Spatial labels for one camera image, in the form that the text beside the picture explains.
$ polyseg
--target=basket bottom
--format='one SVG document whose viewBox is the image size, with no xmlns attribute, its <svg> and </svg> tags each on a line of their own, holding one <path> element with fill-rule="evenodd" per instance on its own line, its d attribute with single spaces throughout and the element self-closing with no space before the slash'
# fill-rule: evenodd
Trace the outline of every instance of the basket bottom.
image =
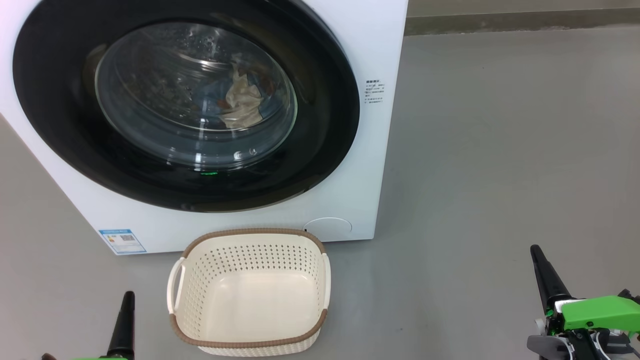
<svg viewBox="0 0 640 360">
<path fill-rule="evenodd" d="M 322 311 L 315 280 L 294 270 L 233 272 L 212 282 L 210 289 L 202 340 L 293 338 L 309 331 Z"/>
</svg>

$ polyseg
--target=basket handle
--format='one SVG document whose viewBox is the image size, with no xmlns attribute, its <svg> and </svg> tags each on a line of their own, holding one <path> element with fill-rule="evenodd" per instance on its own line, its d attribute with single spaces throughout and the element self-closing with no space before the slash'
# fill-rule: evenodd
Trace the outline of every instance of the basket handle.
<svg viewBox="0 0 640 360">
<path fill-rule="evenodd" d="M 328 309 L 331 298 L 331 264 L 326 253 L 323 253 L 322 257 L 324 260 L 324 309 Z"/>
<path fill-rule="evenodd" d="M 169 282 L 166 285 L 166 306 L 169 309 L 170 314 L 173 314 L 175 312 L 175 308 L 178 306 L 177 303 L 173 303 L 173 286 L 175 285 L 175 277 L 178 274 L 178 270 L 180 269 L 182 269 L 182 273 L 180 275 L 180 283 L 178 283 L 178 294 L 176 295 L 176 302 L 180 300 L 180 293 L 182 293 L 182 280 L 184 280 L 184 266 L 182 266 L 182 263 L 184 262 L 184 260 L 186 259 L 178 259 L 178 261 L 173 264 L 171 273 L 169 273 Z"/>
</svg>

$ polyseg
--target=washing machine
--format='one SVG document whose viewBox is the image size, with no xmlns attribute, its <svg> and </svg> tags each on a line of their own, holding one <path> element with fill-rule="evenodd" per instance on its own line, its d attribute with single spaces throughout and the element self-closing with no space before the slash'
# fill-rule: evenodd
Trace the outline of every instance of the washing machine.
<svg viewBox="0 0 640 360">
<path fill-rule="evenodd" d="M 115 254 L 245 227 L 372 239 L 405 16 L 406 0 L 5 1 L 0 113 Z"/>
</svg>

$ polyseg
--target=white plastic basket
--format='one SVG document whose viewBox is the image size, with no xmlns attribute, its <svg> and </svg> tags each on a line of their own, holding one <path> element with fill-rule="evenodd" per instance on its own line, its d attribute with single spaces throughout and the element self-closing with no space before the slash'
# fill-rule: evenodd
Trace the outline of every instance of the white plastic basket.
<svg viewBox="0 0 640 360">
<path fill-rule="evenodd" d="M 171 270 L 166 301 L 186 343 L 215 355 L 272 356 L 315 342 L 330 295 L 329 258 L 315 236 L 243 229 L 191 243 Z"/>
</svg>

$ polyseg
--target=basket rim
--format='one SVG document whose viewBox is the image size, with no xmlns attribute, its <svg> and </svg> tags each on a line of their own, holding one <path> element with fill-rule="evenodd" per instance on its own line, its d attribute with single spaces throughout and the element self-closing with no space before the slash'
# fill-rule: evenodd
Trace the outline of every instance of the basket rim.
<svg viewBox="0 0 640 360">
<path fill-rule="evenodd" d="M 286 235 L 304 236 L 309 240 L 313 241 L 315 245 L 318 246 L 320 253 L 326 254 L 326 251 L 324 250 L 324 245 L 313 234 L 310 234 L 302 230 L 296 230 L 296 229 L 263 227 L 263 228 L 255 228 L 255 229 L 234 229 L 234 230 L 215 231 L 213 233 L 204 234 L 201 237 L 194 240 L 191 244 L 189 244 L 189 246 L 187 246 L 187 248 L 182 253 L 182 257 L 187 258 L 189 256 L 189 253 L 191 253 L 191 251 L 196 246 L 198 246 L 200 243 L 202 243 L 205 240 L 208 240 L 211 238 L 220 238 L 223 236 L 247 235 L 247 234 L 286 234 Z M 286 338 L 286 339 L 278 339 L 278 340 L 249 341 L 249 342 L 224 342 L 224 341 L 196 340 L 194 338 L 187 336 L 180 329 L 180 327 L 178 326 L 178 319 L 176 318 L 175 314 L 170 314 L 169 318 L 171 321 L 171 327 L 173 328 L 173 331 L 175 332 L 175 334 L 187 344 L 196 345 L 198 347 L 211 347 L 211 348 L 259 348 L 259 347 L 276 347 L 280 345 L 289 345 L 289 344 L 305 341 L 306 339 L 309 339 L 311 336 L 313 336 L 315 333 L 317 333 L 320 330 L 320 328 L 324 324 L 326 315 L 327 315 L 327 309 L 323 309 L 322 312 L 320 313 L 320 317 L 318 318 L 318 321 L 316 322 L 316 324 L 309 331 L 307 331 L 306 333 L 300 336 L 296 336 L 293 338 Z"/>
</svg>

